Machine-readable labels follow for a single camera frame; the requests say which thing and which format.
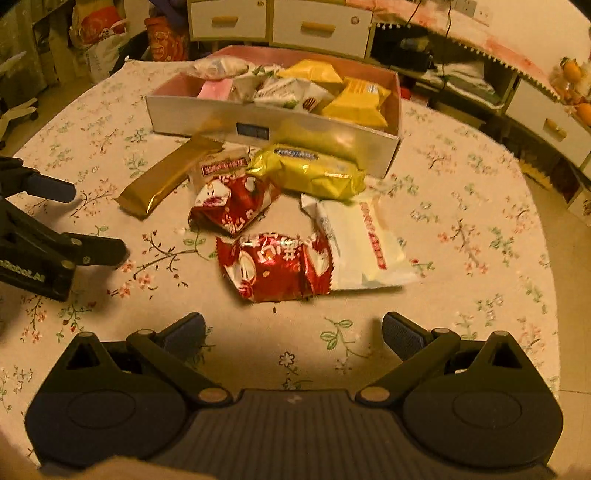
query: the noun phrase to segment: snack package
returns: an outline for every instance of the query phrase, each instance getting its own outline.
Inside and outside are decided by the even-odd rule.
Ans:
[[[200,158],[189,170],[189,180],[195,194],[213,179],[221,175],[240,176],[246,173],[249,147],[241,145]]]
[[[252,102],[256,91],[266,80],[274,77],[281,68],[279,65],[257,66],[242,75],[234,77],[232,79],[234,86],[232,99]]]
[[[379,196],[364,194],[343,203],[302,195],[301,206],[328,239],[331,291],[395,287],[418,280],[385,221]]]
[[[345,89],[322,110],[322,116],[371,128],[383,128],[388,122],[380,109],[390,90],[377,83],[345,78]]]
[[[260,151],[247,173],[267,177],[281,188],[325,199],[346,200],[365,190],[365,172],[354,163],[289,145]]]
[[[252,64],[237,57],[221,55],[205,57],[193,62],[186,73],[204,80],[223,80],[248,72]]]
[[[221,142],[195,135],[127,185],[115,200],[126,212],[146,218],[187,179],[200,159],[219,152],[222,147]]]
[[[317,106],[327,105],[334,98],[326,89],[308,80],[269,78],[254,94],[253,101],[259,105],[311,112]]]
[[[232,79],[208,80],[203,84],[197,98],[207,100],[228,100],[232,92]]]
[[[199,192],[189,221],[208,218],[232,236],[237,236],[280,194],[269,180],[248,175],[222,175]]]
[[[283,301],[327,294],[332,261],[326,237],[305,241],[278,233],[217,239],[217,260],[240,295],[250,301]]]
[[[343,79],[330,63],[317,60],[299,61],[288,69],[277,73],[277,76],[305,79],[319,84],[341,85],[343,83]]]

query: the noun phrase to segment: electrical outlet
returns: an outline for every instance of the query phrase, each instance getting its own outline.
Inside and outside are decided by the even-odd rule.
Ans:
[[[472,18],[476,12],[476,0],[457,0],[454,9]]]
[[[490,27],[492,21],[492,11],[489,7],[486,6],[476,6],[476,11],[474,12],[474,20],[479,21],[480,23]]]

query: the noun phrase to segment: wooden cabinet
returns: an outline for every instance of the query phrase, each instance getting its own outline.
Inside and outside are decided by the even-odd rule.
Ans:
[[[533,85],[519,81],[506,115],[550,144],[576,167],[591,152],[588,130]]]
[[[191,40],[264,41],[272,0],[205,0],[189,3]]]
[[[272,44],[365,57],[371,12],[306,0],[274,5]]]

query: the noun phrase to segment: yellow snack bag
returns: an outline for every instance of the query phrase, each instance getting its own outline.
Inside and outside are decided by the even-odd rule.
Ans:
[[[365,127],[387,127],[388,122],[379,110],[388,95],[390,90],[377,83],[346,77],[345,89],[323,108],[322,116]]]
[[[259,152],[246,174],[324,199],[345,200],[365,190],[365,172],[355,164],[282,144]]]
[[[338,85],[343,83],[343,79],[330,63],[317,60],[299,61],[294,66],[278,72],[277,76],[306,79],[314,83],[337,83]]]

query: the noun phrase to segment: wall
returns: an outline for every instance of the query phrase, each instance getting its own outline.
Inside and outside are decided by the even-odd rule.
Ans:
[[[563,57],[589,59],[590,22],[569,0],[478,0],[492,11],[489,31],[546,72]]]

